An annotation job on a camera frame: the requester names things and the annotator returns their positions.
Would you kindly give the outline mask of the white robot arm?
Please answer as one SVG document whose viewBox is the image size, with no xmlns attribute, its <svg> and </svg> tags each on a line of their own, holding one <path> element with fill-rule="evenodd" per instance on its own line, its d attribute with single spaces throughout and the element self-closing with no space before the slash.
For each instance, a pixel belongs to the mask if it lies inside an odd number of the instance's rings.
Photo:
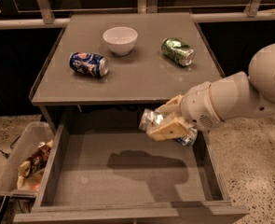
<svg viewBox="0 0 275 224">
<path fill-rule="evenodd" d="M 146 134 L 157 141 L 184 137 L 192 128 L 209 131 L 228 119 L 274 115 L 275 43 L 254 55 L 246 73 L 201 83 L 156 112 L 162 120 L 147 125 Z"/>
</svg>

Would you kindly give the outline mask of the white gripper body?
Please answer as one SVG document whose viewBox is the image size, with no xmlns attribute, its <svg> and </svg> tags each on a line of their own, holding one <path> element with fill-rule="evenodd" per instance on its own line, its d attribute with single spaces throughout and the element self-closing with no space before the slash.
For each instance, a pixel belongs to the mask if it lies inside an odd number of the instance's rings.
<svg viewBox="0 0 275 224">
<path fill-rule="evenodd" d="M 213 108 L 210 88 L 210 82 L 191 88 L 183 96 L 180 104 L 182 116 L 203 132 L 209 131 L 221 122 Z"/>
</svg>

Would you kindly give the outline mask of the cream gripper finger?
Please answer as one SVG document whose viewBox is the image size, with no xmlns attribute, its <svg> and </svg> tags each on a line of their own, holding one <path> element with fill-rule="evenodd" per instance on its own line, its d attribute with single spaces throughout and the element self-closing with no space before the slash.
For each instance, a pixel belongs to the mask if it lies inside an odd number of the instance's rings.
<svg viewBox="0 0 275 224">
<path fill-rule="evenodd" d="M 164 114 L 164 115 L 168 115 L 173 112 L 180 113 L 181 112 L 180 104 L 182 102 L 182 99 L 183 99 L 182 95 L 177 95 L 177 96 L 171 98 L 171 100 L 169 100 L 164 105 L 161 105 L 160 107 L 158 107 L 156 109 L 156 112 L 158 112 L 160 114 Z"/>
<path fill-rule="evenodd" d="M 189 133 L 190 123 L 183 118 L 173 118 L 162 121 L 158 127 L 149 129 L 146 134 L 156 140 L 162 141 L 186 136 Z"/>
</svg>

